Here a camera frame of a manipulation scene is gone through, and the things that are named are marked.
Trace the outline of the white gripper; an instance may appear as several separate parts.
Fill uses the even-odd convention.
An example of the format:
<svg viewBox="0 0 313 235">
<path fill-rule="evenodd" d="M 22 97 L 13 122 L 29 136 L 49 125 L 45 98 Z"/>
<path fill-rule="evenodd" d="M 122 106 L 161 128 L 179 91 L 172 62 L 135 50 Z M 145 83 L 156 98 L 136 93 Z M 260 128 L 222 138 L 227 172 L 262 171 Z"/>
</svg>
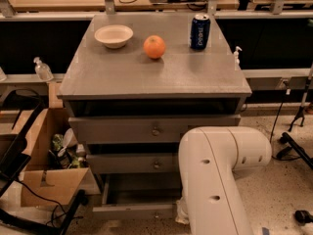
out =
<svg viewBox="0 0 313 235">
<path fill-rule="evenodd" d="M 176 217 L 175 221 L 187 225 L 190 223 L 188 216 L 188 208 L 185 196 L 176 201 Z"/>
</svg>

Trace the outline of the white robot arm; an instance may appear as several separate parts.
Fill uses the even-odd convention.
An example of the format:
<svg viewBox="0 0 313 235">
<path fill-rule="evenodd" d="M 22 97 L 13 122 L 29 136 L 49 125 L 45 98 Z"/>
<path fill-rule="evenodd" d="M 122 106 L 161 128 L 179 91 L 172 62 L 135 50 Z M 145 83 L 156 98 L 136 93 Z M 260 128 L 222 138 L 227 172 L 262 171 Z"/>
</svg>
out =
<svg viewBox="0 0 313 235">
<path fill-rule="evenodd" d="M 253 235 L 236 179 L 267 166 L 272 148 L 250 127 L 198 127 L 179 144 L 182 198 L 177 216 L 192 235 Z"/>
</svg>

